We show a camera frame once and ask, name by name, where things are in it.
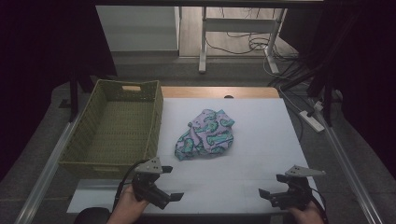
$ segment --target person's left hand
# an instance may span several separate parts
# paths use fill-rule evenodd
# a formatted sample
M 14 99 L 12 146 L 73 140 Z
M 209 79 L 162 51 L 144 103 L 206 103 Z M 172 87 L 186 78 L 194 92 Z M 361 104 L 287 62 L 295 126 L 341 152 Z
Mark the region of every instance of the person's left hand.
M 149 202 L 146 200 L 142 200 L 141 202 L 137 201 L 136 197 L 134 196 L 134 189 L 132 188 L 132 185 L 129 185 L 122 191 L 120 200 L 111 214 L 107 224 L 134 223 L 142 215 L 143 211 L 148 205 Z

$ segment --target folded garment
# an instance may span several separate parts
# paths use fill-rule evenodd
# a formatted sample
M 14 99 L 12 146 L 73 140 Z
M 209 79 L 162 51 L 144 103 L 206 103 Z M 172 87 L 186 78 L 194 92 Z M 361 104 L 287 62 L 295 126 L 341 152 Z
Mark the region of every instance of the folded garment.
M 233 119 L 223 110 L 203 110 L 189 122 L 190 129 L 177 140 L 175 156 L 183 161 L 222 154 L 233 144 L 233 124 Z

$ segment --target person's right hand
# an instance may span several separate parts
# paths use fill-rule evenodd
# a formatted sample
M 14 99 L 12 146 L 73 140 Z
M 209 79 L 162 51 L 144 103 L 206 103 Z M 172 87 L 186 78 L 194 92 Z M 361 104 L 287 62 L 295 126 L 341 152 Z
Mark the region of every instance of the person's right hand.
M 298 224 L 324 224 L 319 209 L 313 202 L 310 202 L 304 211 L 296 207 L 290 207 L 288 210 L 294 215 Z

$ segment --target human hand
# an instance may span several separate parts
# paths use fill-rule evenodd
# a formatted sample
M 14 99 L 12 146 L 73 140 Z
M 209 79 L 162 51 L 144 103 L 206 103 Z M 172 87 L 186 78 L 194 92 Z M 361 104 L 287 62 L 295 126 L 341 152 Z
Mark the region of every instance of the human hand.
M 107 224 L 134 223 L 142 215 L 147 205 L 149 205 L 149 202 L 146 200 L 142 200 L 140 202 L 137 201 L 136 197 L 134 196 L 134 188 L 132 188 L 132 185 L 129 185 L 122 191 L 120 200 L 111 214 Z
M 324 224 L 319 209 L 313 202 L 310 202 L 304 211 L 296 207 L 290 207 L 288 210 L 294 215 L 298 224 Z

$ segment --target power strip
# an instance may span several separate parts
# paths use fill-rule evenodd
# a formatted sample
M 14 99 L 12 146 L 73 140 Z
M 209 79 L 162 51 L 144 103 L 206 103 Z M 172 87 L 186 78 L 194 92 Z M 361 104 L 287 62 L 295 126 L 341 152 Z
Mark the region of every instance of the power strip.
M 317 133 L 320 133 L 324 130 L 324 127 L 316 120 L 314 117 L 308 117 L 308 112 L 302 111 L 300 112 L 300 116 L 311 126 Z

